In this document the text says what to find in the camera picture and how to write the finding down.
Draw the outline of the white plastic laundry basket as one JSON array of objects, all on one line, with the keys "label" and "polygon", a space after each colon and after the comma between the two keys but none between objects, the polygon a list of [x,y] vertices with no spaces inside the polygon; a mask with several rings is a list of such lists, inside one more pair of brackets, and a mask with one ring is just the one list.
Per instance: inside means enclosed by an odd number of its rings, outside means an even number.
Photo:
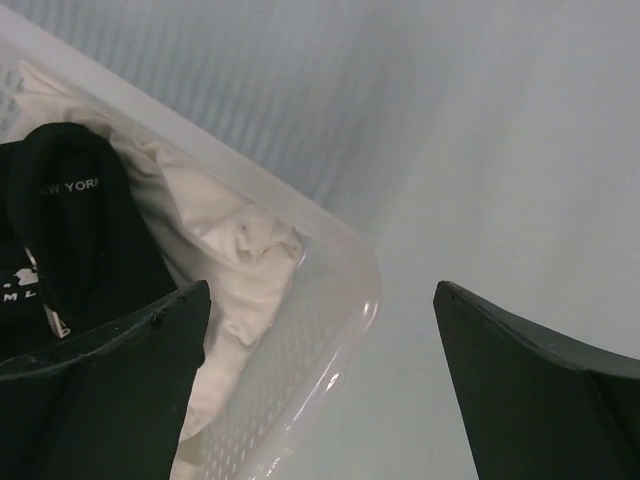
[{"label": "white plastic laundry basket", "polygon": [[357,234],[315,204],[333,165],[295,161],[294,97],[325,88],[311,11],[172,1],[6,1],[1,136],[85,123],[124,156],[179,285],[211,316],[173,479],[270,479],[343,373],[380,302]]}]

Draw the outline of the black t shirt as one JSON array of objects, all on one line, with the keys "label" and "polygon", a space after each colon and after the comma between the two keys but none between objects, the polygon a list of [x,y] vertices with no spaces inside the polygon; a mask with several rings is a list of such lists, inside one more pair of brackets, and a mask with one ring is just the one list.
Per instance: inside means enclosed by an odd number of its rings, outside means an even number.
[{"label": "black t shirt", "polygon": [[62,122],[2,144],[2,359],[91,331],[175,288],[108,140]]}]

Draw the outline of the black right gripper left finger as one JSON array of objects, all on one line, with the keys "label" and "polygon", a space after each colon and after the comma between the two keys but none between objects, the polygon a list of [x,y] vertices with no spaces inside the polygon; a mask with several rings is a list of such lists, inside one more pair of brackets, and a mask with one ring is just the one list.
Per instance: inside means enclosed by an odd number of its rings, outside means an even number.
[{"label": "black right gripper left finger", "polygon": [[210,310],[198,281],[2,361],[2,478],[168,478]]}]

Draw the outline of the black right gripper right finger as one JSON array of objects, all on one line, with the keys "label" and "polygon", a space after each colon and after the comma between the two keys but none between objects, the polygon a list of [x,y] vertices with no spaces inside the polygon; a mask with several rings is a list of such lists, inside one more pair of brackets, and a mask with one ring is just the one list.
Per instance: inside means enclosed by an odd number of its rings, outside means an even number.
[{"label": "black right gripper right finger", "polygon": [[433,306],[479,478],[638,478],[638,360],[453,282]]}]

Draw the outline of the white t shirt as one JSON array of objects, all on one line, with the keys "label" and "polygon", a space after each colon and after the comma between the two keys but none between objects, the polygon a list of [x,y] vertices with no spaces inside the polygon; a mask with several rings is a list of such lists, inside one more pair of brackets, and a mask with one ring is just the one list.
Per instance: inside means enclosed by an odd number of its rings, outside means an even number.
[{"label": "white t shirt", "polygon": [[293,228],[245,200],[166,143],[109,114],[22,61],[21,109],[8,135],[70,121],[106,138],[121,155],[131,190],[169,271],[183,284],[204,279],[212,312],[205,359],[191,391],[172,479],[200,467],[202,432],[223,411],[262,335],[273,323],[303,251]]}]

